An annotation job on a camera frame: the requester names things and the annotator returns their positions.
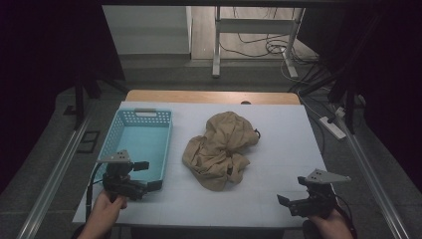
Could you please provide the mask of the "black floor socket plate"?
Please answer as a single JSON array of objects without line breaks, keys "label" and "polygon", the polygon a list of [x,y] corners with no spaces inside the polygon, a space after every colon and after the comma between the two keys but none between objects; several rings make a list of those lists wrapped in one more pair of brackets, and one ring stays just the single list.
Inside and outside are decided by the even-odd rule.
[{"label": "black floor socket plate", "polygon": [[77,148],[77,153],[93,153],[97,146],[99,136],[100,132],[98,130],[85,131]]}]

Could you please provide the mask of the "white desk frame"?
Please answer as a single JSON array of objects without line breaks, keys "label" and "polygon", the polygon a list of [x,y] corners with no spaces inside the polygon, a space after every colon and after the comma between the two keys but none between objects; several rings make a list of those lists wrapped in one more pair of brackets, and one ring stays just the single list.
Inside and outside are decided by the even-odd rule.
[{"label": "white desk frame", "polygon": [[285,66],[292,79],[298,77],[296,68],[293,65],[293,46],[303,19],[305,9],[297,8],[293,11],[292,20],[270,20],[270,19],[235,19],[222,18],[221,8],[215,8],[215,44],[212,63],[212,77],[220,77],[220,34],[221,33],[242,33],[242,34],[279,34],[288,35],[289,41],[282,53]]}]

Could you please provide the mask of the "light blue plastic basket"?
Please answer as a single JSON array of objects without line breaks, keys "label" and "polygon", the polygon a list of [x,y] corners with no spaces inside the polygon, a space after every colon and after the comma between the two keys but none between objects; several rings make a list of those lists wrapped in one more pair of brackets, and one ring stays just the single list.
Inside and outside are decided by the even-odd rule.
[{"label": "light blue plastic basket", "polygon": [[149,162],[148,170],[129,174],[132,180],[146,184],[163,181],[171,131],[170,110],[117,110],[98,159],[126,149],[132,162]]}]

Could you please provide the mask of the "person's left hand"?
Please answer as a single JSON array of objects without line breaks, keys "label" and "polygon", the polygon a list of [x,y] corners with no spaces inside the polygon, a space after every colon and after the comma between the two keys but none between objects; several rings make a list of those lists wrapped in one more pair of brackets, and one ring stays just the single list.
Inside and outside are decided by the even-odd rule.
[{"label": "person's left hand", "polygon": [[77,239],[103,239],[116,222],[119,212],[127,207],[127,199],[118,195],[114,201],[102,191],[95,202],[88,222]]}]

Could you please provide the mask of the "white table mat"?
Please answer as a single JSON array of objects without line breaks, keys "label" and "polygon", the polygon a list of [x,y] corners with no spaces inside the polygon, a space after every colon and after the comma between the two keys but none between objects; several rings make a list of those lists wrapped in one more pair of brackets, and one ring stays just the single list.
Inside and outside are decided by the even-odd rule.
[{"label": "white table mat", "polygon": [[[119,223],[156,227],[299,228],[303,219],[280,205],[277,195],[307,197],[298,176],[324,167],[302,106],[124,102],[120,109],[172,111],[172,131],[162,188],[131,201]],[[204,133],[212,116],[234,112],[261,138],[246,149],[243,180],[221,192],[204,188],[182,162],[188,141]]]}]

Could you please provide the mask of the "white power strip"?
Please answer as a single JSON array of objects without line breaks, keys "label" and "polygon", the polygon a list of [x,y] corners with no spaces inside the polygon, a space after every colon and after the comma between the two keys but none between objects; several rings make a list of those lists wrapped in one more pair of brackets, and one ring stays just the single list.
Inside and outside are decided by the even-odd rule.
[{"label": "white power strip", "polygon": [[335,123],[329,122],[328,117],[322,117],[319,121],[336,139],[346,138],[346,134]]}]

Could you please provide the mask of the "black metal stand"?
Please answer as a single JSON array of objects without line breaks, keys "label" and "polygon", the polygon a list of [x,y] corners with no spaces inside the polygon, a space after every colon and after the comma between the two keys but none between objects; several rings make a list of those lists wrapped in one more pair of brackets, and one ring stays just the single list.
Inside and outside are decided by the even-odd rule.
[{"label": "black metal stand", "polygon": [[125,95],[129,92],[127,87],[120,84],[109,74],[106,74],[98,69],[77,70],[74,80],[76,115],[75,129],[79,129],[85,119],[84,93],[87,93],[90,99],[98,99],[101,96],[102,91],[100,89],[99,81],[108,84]]},{"label": "black metal stand", "polygon": [[302,91],[298,91],[298,96],[307,96],[329,83],[334,83],[334,86],[327,95],[328,101],[330,103],[339,103],[342,98],[345,98],[345,125],[350,133],[355,134],[353,116],[355,109],[356,83],[353,75],[353,64],[346,63],[329,77],[311,84]]}]

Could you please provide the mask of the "person's right hand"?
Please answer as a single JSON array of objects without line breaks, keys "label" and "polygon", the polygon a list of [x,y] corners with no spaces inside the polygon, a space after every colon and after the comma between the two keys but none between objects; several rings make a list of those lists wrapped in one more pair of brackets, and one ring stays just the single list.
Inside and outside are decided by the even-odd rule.
[{"label": "person's right hand", "polygon": [[309,220],[316,225],[323,239],[353,239],[345,219],[333,209],[327,219],[311,215]]}]

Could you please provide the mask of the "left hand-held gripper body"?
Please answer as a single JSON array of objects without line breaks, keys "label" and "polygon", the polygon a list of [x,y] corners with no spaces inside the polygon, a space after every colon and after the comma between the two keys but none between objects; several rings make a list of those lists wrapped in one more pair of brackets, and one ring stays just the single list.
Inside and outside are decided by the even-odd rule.
[{"label": "left hand-held gripper body", "polygon": [[101,158],[98,163],[106,164],[103,186],[110,194],[137,200],[141,199],[147,192],[146,183],[132,180],[129,176],[134,171],[134,162],[131,161],[126,149]]}]

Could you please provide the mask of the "tan pants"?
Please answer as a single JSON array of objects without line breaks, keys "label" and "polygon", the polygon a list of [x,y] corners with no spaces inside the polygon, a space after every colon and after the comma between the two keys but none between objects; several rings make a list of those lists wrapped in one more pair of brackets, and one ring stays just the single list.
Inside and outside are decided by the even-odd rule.
[{"label": "tan pants", "polygon": [[242,153],[256,145],[260,132],[234,112],[214,115],[203,135],[192,137],[182,154],[183,164],[206,189],[222,191],[227,182],[239,184],[250,160]]}]

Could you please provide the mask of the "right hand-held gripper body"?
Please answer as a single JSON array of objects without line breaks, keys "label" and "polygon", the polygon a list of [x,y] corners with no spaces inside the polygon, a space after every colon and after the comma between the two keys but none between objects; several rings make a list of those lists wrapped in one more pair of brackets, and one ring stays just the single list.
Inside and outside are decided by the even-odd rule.
[{"label": "right hand-held gripper body", "polygon": [[315,169],[306,178],[307,193],[305,199],[290,201],[289,209],[293,216],[308,217],[317,215],[327,218],[331,210],[337,204],[332,184],[337,182],[350,182],[349,176],[339,175],[332,172]]}]

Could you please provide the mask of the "wooden table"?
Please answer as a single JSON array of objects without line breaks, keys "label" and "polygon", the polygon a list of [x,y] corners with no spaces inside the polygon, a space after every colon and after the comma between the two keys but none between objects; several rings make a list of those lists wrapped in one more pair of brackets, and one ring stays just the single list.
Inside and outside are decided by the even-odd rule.
[{"label": "wooden table", "polygon": [[293,93],[254,92],[207,92],[207,91],[162,91],[131,90],[127,102],[194,103],[194,104],[241,104],[252,105],[294,105],[300,104]]}]

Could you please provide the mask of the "aluminium rail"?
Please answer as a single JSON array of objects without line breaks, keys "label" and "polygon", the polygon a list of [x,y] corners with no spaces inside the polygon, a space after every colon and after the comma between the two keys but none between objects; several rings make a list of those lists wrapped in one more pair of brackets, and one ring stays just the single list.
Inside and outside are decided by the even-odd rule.
[{"label": "aluminium rail", "polygon": [[23,223],[16,239],[35,238],[92,117],[93,113],[88,112],[79,128],[75,129],[71,134],[71,137],[67,140],[65,148],[62,150],[58,161]]},{"label": "aluminium rail", "polygon": [[347,142],[355,157],[363,177],[365,178],[372,195],[380,207],[380,210],[386,220],[386,223],[395,239],[411,239],[409,233],[403,223],[401,216],[395,208],[392,200],[387,195],[379,178],[377,177],[367,155],[365,154],[357,137],[347,128],[343,118],[339,115],[335,116],[335,120],[341,130],[345,133]]}]

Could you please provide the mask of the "black curtain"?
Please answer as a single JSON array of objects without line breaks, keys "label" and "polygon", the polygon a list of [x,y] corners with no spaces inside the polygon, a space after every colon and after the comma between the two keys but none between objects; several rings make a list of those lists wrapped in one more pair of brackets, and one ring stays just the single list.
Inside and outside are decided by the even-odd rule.
[{"label": "black curtain", "polygon": [[103,0],[0,0],[0,193],[48,124],[56,96],[125,79]]},{"label": "black curtain", "polygon": [[379,7],[309,8],[298,39],[335,72],[355,52],[370,18],[380,15],[351,74],[328,99],[363,96],[366,123],[422,189],[422,0],[378,1]]}]

